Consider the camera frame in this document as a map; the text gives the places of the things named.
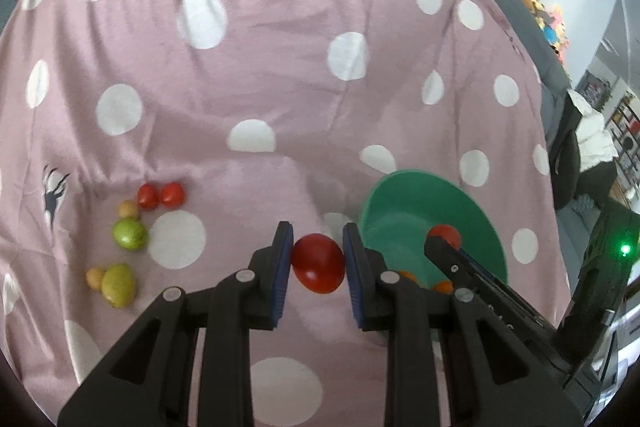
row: pink polka dot fabric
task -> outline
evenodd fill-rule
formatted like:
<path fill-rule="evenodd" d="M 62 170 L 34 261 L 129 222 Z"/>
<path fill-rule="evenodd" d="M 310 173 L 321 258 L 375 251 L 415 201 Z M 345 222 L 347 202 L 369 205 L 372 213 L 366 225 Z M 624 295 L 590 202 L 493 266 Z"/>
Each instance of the pink polka dot fabric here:
<path fill-rule="evenodd" d="M 20 0 L 0 62 L 0 346 L 52 419 L 165 287 L 246 267 L 280 220 L 339 234 L 399 169 L 478 202 L 550 321 L 569 301 L 540 84 L 493 0 Z M 117 247 L 118 204 L 174 180 L 185 206 Z M 84 281 L 115 263 L 139 284 L 124 310 Z M 259 425 L 382 424 L 385 349 L 346 283 L 292 276 L 252 363 Z"/>

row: bowl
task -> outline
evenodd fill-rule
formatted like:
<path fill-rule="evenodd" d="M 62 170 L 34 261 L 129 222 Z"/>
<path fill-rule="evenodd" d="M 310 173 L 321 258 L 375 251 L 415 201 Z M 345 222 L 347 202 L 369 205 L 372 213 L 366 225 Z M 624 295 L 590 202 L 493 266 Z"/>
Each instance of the bowl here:
<path fill-rule="evenodd" d="M 378 250 L 391 270 L 404 270 L 425 288 L 447 280 L 424 255 L 424 241 L 435 225 L 451 225 L 462 248 L 505 284 L 504 250 L 484 212 L 462 190 L 439 176 L 417 170 L 396 171 L 371 191 L 360 215 L 365 247 Z"/>

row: cherry tomato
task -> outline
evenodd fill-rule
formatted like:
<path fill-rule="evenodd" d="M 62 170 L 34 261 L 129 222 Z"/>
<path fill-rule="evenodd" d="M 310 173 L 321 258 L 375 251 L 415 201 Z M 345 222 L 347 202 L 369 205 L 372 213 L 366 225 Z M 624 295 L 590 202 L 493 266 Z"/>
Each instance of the cherry tomato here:
<path fill-rule="evenodd" d="M 451 281 L 440 281 L 431 289 L 435 292 L 451 295 L 453 293 L 453 283 Z"/>
<path fill-rule="evenodd" d="M 153 210 L 158 206 L 160 200 L 158 198 L 158 189 L 151 183 L 145 183 L 138 190 L 138 204 L 144 210 Z"/>
<path fill-rule="evenodd" d="M 291 266 L 302 285 L 315 293 L 331 293 L 344 279 L 342 250 L 321 233 L 310 233 L 296 241 Z"/>
<path fill-rule="evenodd" d="M 399 273 L 400 275 L 403 275 L 403 276 L 404 276 L 404 277 L 406 277 L 407 279 L 412 280 L 412 281 L 413 281 L 413 282 L 415 282 L 418 286 L 421 286 L 421 285 L 420 285 L 420 282 L 418 281 L 417 277 L 416 277 L 414 274 L 409 273 L 409 272 L 404 271 L 404 270 L 398 270 L 398 273 Z"/>
<path fill-rule="evenodd" d="M 178 208 L 184 203 L 184 188 L 178 182 L 162 187 L 162 204 L 167 208 Z"/>
<path fill-rule="evenodd" d="M 460 250 L 462 246 L 460 232 L 451 225 L 436 225 L 429 231 L 427 237 L 441 237 L 455 250 Z"/>

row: screw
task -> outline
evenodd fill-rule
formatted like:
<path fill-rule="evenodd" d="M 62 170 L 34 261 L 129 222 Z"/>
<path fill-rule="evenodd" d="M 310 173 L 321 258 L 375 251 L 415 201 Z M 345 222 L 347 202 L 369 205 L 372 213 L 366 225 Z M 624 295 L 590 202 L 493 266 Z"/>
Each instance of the screw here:
<path fill-rule="evenodd" d="M 380 280 L 387 284 L 396 284 L 400 280 L 400 276 L 397 272 L 391 270 L 384 271 L 380 274 Z"/>
<path fill-rule="evenodd" d="M 255 279 L 255 272 L 249 269 L 238 270 L 236 272 L 236 279 L 240 282 L 251 282 Z"/>
<path fill-rule="evenodd" d="M 474 293 L 469 288 L 458 288 L 454 295 L 460 302 L 468 303 L 474 299 Z"/>
<path fill-rule="evenodd" d="M 182 297 L 182 290 L 177 286 L 171 286 L 162 292 L 162 298 L 165 301 L 177 301 L 180 297 Z"/>

